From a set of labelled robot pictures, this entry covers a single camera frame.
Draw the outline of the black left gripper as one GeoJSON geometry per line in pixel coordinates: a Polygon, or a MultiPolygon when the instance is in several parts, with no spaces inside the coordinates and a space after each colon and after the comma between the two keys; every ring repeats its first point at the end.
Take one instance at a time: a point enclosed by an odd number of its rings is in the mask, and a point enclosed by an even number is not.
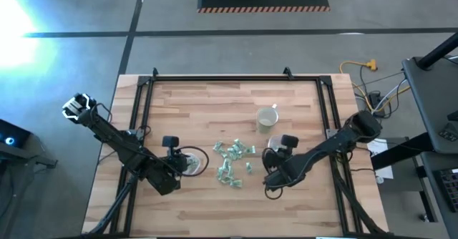
{"type": "Polygon", "coordinates": [[[175,176],[182,176],[183,173],[194,173],[194,169],[187,169],[187,159],[195,159],[194,155],[184,155],[181,150],[170,147],[167,151],[167,163],[173,169],[175,176]]]}

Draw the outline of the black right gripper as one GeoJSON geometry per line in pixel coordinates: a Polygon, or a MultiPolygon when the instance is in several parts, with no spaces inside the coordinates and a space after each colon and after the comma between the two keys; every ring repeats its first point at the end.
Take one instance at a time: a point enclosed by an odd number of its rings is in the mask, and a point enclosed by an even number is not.
{"type": "Polygon", "coordinates": [[[275,152],[275,160],[273,161],[274,167],[294,167],[296,165],[296,158],[293,155],[293,148],[287,147],[282,148],[283,145],[281,142],[279,143],[278,147],[276,143],[271,145],[273,150],[277,150],[275,152]]]}

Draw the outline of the tall clear plastic bin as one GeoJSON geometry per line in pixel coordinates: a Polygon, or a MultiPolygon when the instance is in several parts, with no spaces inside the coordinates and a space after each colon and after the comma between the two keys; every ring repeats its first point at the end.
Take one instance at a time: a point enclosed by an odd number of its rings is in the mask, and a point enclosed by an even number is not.
{"type": "MultiPolygon", "coordinates": [[[[194,155],[193,153],[190,153],[190,152],[186,152],[185,155],[194,155]]],[[[182,171],[182,174],[184,175],[195,175],[198,173],[199,169],[200,169],[200,166],[201,166],[201,161],[200,161],[200,158],[197,157],[196,155],[195,156],[195,159],[193,159],[195,161],[195,164],[194,165],[189,165],[187,163],[187,167],[184,171],[182,171]],[[194,169],[194,173],[185,173],[185,171],[187,169],[194,169]]]]}

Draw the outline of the low clear plastic bin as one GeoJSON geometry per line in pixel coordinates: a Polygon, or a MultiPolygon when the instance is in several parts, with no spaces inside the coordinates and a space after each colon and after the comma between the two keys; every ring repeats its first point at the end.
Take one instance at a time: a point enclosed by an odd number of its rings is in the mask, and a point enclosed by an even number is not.
{"type": "Polygon", "coordinates": [[[279,143],[281,142],[281,138],[282,138],[282,135],[273,135],[273,136],[271,136],[270,139],[268,140],[268,147],[271,148],[271,145],[273,143],[276,143],[277,147],[278,147],[279,143]]]}

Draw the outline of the green cup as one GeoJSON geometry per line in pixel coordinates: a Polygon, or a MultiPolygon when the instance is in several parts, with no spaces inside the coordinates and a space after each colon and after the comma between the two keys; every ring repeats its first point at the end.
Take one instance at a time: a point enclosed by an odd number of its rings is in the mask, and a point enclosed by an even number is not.
{"type": "Polygon", "coordinates": [[[279,120],[278,105],[273,104],[270,107],[261,107],[256,114],[256,123],[259,133],[269,133],[272,127],[279,120]]]}

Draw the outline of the black power strip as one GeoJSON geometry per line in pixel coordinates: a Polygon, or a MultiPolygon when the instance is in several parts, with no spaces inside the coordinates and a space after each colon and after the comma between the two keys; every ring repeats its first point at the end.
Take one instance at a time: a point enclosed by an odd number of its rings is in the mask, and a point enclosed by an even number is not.
{"type": "MultiPolygon", "coordinates": [[[[369,95],[368,95],[368,98],[369,98],[369,103],[370,103],[372,109],[378,109],[379,108],[379,103],[382,100],[381,93],[380,92],[370,92],[369,95]]],[[[385,114],[386,114],[385,111],[381,110],[379,112],[373,113],[373,116],[382,118],[382,117],[385,116],[385,114]]]]}

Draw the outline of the black equipment cart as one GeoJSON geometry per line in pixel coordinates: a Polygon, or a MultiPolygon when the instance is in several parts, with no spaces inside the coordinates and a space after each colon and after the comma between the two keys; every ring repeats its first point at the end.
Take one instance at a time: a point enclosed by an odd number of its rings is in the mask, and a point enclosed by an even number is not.
{"type": "Polygon", "coordinates": [[[424,57],[402,62],[426,132],[375,155],[375,170],[419,155],[423,165],[416,168],[419,179],[432,187],[450,239],[458,239],[458,213],[453,213],[434,178],[433,171],[458,168],[458,32],[424,57]]]}

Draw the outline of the black keyboard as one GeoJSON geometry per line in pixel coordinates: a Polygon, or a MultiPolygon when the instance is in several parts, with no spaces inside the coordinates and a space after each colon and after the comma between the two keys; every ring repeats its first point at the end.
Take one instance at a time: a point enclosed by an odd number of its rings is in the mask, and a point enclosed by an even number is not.
{"type": "Polygon", "coordinates": [[[458,213],[458,168],[435,170],[434,178],[453,213],[458,213]]]}

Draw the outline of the black device with blue light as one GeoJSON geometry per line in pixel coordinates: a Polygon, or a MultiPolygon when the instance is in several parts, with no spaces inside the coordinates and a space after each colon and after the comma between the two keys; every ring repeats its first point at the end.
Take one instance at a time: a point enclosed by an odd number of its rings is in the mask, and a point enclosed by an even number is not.
{"type": "Polygon", "coordinates": [[[10,158],[16,161],[35,159],[37,164],[55,168],[56,160],[30,150],[34,145],[40,146],[44,152],[40,139],[34,133],[0,119],[0,159],[10,158]]]}

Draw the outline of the black aluminium rig frame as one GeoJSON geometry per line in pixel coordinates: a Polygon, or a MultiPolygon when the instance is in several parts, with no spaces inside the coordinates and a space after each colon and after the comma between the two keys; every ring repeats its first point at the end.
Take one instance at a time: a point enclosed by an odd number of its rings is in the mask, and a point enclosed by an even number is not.
{"type": "Polygon", "coordinates": [[[122,75],[110,112],[111,125],[136,135],[154,155],[165,157],[162,138],[176,136],[181,152],[199,157],[201,166],[197,174],[179,177],[180,189],[161,195],[102,143],[105,160],[94,177],[82,228],[86,239],[389,236],[364,142],[318,161],[293,187],[271,191],[263,184],[271,136],[297,137],[293,153],[305,153],[359,112],[346,74],[122,75]],[[279,120],[269,133],[259,133],[257,111],[273,104],[279,120]],[[255,154],[245,148],[238,160],[228,154],[231,167],[218,180],[225,158],[213,147],[221,141],[228,153],[235,139],[255,146],[255,154]],[[242,180],[242,188],[231,187],[229,175],[242,180]]]}

